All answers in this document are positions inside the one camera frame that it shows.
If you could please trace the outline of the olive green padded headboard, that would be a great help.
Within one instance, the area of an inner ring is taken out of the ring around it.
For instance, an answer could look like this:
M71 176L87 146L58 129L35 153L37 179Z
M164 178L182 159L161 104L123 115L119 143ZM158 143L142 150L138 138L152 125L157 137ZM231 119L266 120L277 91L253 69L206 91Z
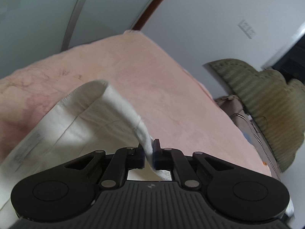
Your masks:
M208 65L241 100L263 133L282 172L304 142L304 84L287 82L276 70L257 71L245 61L223 59Z

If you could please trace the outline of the frosted glass wardrobe door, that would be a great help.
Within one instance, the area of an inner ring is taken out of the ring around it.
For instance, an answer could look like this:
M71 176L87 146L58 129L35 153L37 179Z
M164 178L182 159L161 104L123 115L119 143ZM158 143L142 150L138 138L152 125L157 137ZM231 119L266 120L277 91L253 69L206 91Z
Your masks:
M1 77L133 28L152 0L1 0Z

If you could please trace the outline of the white cream pants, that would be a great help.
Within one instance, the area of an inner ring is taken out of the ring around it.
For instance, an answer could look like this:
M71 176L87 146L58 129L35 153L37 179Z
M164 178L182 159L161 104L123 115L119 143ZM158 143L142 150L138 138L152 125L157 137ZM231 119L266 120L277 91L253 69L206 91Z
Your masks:
M107 81L86 83L63 98L1 163L1 228L17 221L10 194L23 178L95 150L144 148L146 163L131 171L132 180L170 180L168 171L153 169L152 137L132 105Z

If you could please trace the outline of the pink bed sheet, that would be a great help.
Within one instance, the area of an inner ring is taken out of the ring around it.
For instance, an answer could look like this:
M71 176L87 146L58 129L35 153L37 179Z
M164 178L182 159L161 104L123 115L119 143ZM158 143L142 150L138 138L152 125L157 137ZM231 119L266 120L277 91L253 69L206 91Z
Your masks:
M74 47L1 79L1 163L57 102L96 80L132 105L161 147L270 175L209 91L139 31Z

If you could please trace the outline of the white wall socket plate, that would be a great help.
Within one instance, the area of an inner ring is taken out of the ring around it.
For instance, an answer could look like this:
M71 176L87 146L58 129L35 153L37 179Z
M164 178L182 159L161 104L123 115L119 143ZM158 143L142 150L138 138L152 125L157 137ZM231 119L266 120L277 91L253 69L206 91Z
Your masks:
M246 34L249 39L253 39L253 37L256 35L255 29L246 20L241 20L238 24L238 27Z

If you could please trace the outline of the brown wooden door frame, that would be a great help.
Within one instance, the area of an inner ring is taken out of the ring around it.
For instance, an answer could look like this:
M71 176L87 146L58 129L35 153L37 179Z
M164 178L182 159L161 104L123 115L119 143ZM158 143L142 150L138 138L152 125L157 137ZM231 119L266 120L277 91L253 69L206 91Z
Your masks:
M163 0L151 0L131 29L140 31L162 2Z

